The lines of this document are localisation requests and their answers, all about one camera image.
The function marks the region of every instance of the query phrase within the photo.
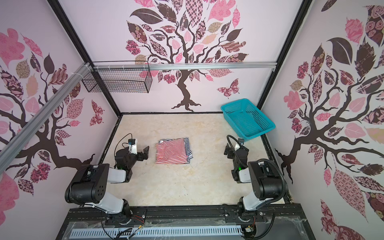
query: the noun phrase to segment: black metal frame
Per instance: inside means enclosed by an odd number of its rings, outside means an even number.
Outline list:
[[[221,219],[226,223],[235,223],[236,225],[249,225],[239,220],[234,209],[237,205],[203,205],[203,206],[141,206],[131,207],[134,214],[145,215],[144,220],[150,221],[152,224],[171,223],[180,219]],[[276,217],[299,217],[302,220],[306,234],[310,240],[315,240],[312,229],[306,220],[305,213],[300,204],[273,204]],[[271,206],[261,208],[258,212],[247,212],[247,215],[242,215],[243,218],[255,217],[256,222],[264,222],[266,217],[270,218],[273,211]],[[106,219],[106,214],[94,208],[75,208],[70,209],[56,237],[56,240],[62,240],[67,226],[70,222],[100,222],[106,220],[106,226],[122,227],[118,222],[113,222],[111,219]],[[137,220],[129,222],[124,227],[133,227],[141,225]]]

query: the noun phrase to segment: aluminum rail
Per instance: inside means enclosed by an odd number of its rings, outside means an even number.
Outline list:
[[[94,69],[125,69],[125,68],[143,68],[142,64],[128,64],[128,65],[108,65],[107,63],[94,62]],[[241,62],[241,63],[172,63],[172,64],[151,64],[150,70],[188,70],[188,69],[221,69],[221,68],[275,68],[276,62]]]
[[[78,84],[82,76],[89,73],[89,63],[83,63],[61,88],[45,103],[39,112],[21,129],[21,131],[0,152],[0,174],[11,164],[23,147],[40,129],[54,110]]]

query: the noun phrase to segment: teal plastic basket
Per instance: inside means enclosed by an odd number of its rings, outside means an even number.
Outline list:
[[[273,130],[276,126],[248,99],[221,106],[225,120],[244,140],[251,140]]]

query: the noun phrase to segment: pink wall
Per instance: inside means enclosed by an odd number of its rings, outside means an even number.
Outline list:
[[[384,6],[315,1],[263,107],[316,239],[382,239]]]
[[[82,60],[45,0],[0,3],[0,149]],[[82,83],[0,174],[0,235],[54,239],[70,208],[64,191],[96,163],[116,122],[101,93]]]

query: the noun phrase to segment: tree mural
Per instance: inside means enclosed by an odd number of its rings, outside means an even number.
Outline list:
[[[368,157],[362,161],[353,155],[366,152],[384,158],[379,149],[366,145],[370,143],[368,137],[384,144],[384,129],[377,127],[384,122],[384,107],[376,107],[384,101],[384,68],[381,69],[384,7],[366,8],[366,36],[362,37],[364,27],[358,19],[347,19],[346,24],[347,37],[355,42],[353,45],[360,43],[358,49],[354,49],[345,38],[335,37],[328,40],[332,44],[332,54],[326,54],[320,45],[310,66],[308,62],[299,66],[298,80],[290,85],[292,91],[284,97],[284,102],[292,110],[288,119],[292,121],[295,139],[288,155],[277,149],[276,152],[283,160],[282,170],[286,168],[293,183],[291,164],[302,145],[309,145],[308,154],[314,154],[315,164],[324,159],[326,184],[330,185],[333,179],[340,196],[365,218],[366,196],[372,209],[384,221],[383,195],[371,192],[384,192],[382,184],[372,178],[382,173],[384,167],[371,163]],[[376,67],[374,48],[381,53]],[[333,68],[334,60],[341,63],[337,64],[339,68]],[[351,177],[342,170],[365,176]]]
[[[135,0],[143,7],[132,12],[131,16],[140,18],[146,24],[134,24],[128,22],[128,28],[134,40],[128,40],[126,49],[133,55],[137,55],[137,64],[140,61],[148,61],[150,64],[167,63],[212,63],[212,62],[242,62],[248,54],[235,53],[222,56],[222,50],[228,53],[239,52],[246,42],[235,42],[241,29],[235,29],[240,21],[240,12],[234,8],[236,1],[229,0],[204,0],[210,9],[207,20],[202,20],[205,11],[203,0],[185,0],[186,10],[181,11],[183,0],[159,0],[153,2]],[[211,23],[206,28],[206,21],[216,19],[218,22]],[[154,29],[154,25],[163,26]],[[149,52],[148,55],[140,54],[141,51]],[[229,69],[211,69],[208,73],[201,70],[173,70],[173,71],[151,71],[152,76],[157,76],[159,82],[164,80],[168,84],[176,83],[184,98],[174,108],[184,106],[186,110],[192,111],[190,106],[200,106],[195,103],[187,90],[185,81],[194,79],[200,81],[204,76],[208,81],[212,77],[220,78],[231,73]],[[234,80],[230,87],[217,89],[224,96],[229,97],[232,93],[238,93],[238,80]]]
[[[57,90],[54,85],[64,84],[68,78],[65,64],[62,64],[62,68],[55,70],[50,55],[48,54],[43,58],[43,53],[38,45],[29,38],[24,36],[23,38],[30,48],[31,54],[26,60],[16,65],[15,72],[18,78],[15,74],[11,74],[11,71],[0,66],[1,78],[5,88],[9,91],[9,93],[0,93],[0,116],[8,119],[7,121],[0,121],[0,134],[6,134],[8,131],[12,133],[9,139],[0,136],[0,142],[6,145],[27,124],[29,119],[27,116],[29,114],[34,116],[47,103],[48,94],[56,93]],[[18,42],[16,30],[9,28],[8,36],[0,33],[0,57],[7,67],[10,61],[24,58],[22,55],[24,49],[25,45]],[[45,121],[40,130],[36,132],[38,142],[35,144],[28,143],[16,156],[16,159],[24,159],[24,162],[10,165],[7,168],[7,170],[14,167],[20,168],[15,178],[18,178],[18,187],[24,192],[33,195],[33,184],[48,178],[52,162],[56,168],[73,167],[79,169],[83,164],[90,164],[92,161],[94,154],[89,159],[81,162],[76,158],[60,156],[58,148],[58,146],[65,146],[64,139],[70,137],[64,129],[76,127],[80,124],[76,120],[83,108],[84,99],[76,99],[80,93],[80,88],[81,85],[78,83],[54,113],[51,114],[50,118]],[[103,113],[100,107],[94,106],[93,101],[92,107],[97,116]],[[96,119],[96,122],[101,122],[101,117]]]

